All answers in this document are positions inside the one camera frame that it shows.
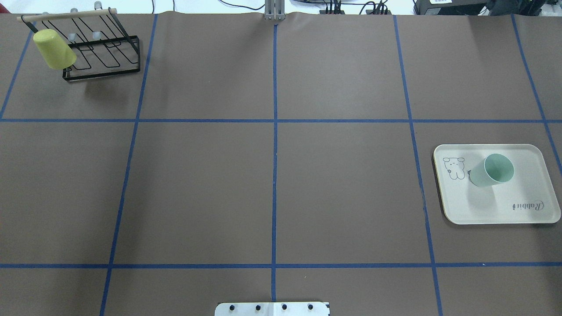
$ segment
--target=yellow-green cup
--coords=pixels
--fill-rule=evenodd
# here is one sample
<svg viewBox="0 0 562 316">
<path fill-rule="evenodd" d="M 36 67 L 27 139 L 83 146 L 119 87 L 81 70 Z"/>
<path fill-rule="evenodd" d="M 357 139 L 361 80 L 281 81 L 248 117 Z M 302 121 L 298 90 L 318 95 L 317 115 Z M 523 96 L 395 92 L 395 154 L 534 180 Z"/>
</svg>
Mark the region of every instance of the yellow-green cup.
<svg viewBox="0 0 562 316">
<path fill-rule="evenodd" d="M 52 69 L 64 69 L 76 62 L 76 54 L 55 30 L 38 31 L 33 35 L 33 42 Z"/>
</svg>

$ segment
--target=tray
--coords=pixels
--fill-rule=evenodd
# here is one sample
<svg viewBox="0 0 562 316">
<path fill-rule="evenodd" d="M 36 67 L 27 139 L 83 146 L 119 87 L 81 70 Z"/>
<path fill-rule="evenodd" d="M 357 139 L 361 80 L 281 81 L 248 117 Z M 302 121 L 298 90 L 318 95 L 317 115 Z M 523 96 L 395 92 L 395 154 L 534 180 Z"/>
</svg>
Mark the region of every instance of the tray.
<svg viewBox="0 0 562 316">
<path fill-rule="evenodd" d="M 471 168 L 502 154 L 513 179 L 490 187 L 469 180 Z M 541 151 L 529 144 L 440 145 L 433 152 L 443 212 L 455 224 L 556 223 L 560 206 Z"/>
</svg>

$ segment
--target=cup opening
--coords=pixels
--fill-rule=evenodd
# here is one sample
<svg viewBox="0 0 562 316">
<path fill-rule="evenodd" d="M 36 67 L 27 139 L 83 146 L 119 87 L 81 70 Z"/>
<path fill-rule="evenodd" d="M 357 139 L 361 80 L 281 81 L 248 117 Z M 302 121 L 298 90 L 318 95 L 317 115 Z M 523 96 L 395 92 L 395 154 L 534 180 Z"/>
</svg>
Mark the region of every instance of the cup opening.
<svg viewBox="0 0 562 316">
<path fill-rule="evenodd" d="M 513 178 L 515 169 L 511 161 L 504 155 L 491 154 L 484 162 L 486 173 L 497 182 L 507 182 Z"/>
</svg>

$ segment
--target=gray tabletop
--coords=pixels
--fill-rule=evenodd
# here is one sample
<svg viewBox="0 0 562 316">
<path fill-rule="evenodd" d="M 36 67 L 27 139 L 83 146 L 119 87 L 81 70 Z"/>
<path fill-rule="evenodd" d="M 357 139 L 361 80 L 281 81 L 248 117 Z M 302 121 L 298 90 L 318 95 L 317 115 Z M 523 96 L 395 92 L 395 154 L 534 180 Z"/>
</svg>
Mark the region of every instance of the gray tabletop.
<svg viewBox="0 0 562 316">
<path fill-rule="evenodd" d="M 0 16 L 2 315 L 560 315 L 562 227 L 465 225 L 444 143 L 529 143 L 562 197 L 561 18 L 122 15 L 68 83 Z"/>
</svg>

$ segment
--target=wooden handle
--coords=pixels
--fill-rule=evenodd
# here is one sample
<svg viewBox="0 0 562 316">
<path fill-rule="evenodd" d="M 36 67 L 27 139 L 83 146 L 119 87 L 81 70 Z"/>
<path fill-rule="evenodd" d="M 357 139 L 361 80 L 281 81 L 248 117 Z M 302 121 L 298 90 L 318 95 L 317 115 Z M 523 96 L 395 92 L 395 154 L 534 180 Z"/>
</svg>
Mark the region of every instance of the wooden handle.
<svg viewBox="0 0 562 316">
<path fill-rule="evenodd" d="M 82 11 L 82 12 L 69 12 L 69 13 L 59 13 L 59 14 L 40 14 L 40 15 L 26 15 L 23 17 L 18 16 L 17 20 L 19 22 L 35 22 L 35 21 L 47 21 L 47 20 L 61 20 L 61 19 L 74 19 L 78 17 L 88 17 L 88 16 L 99 16 L 106 14 L 116 14 L 117 9 L 109 8 L 107 10 L 92 10 L 92 11 Z"/>
</svg>

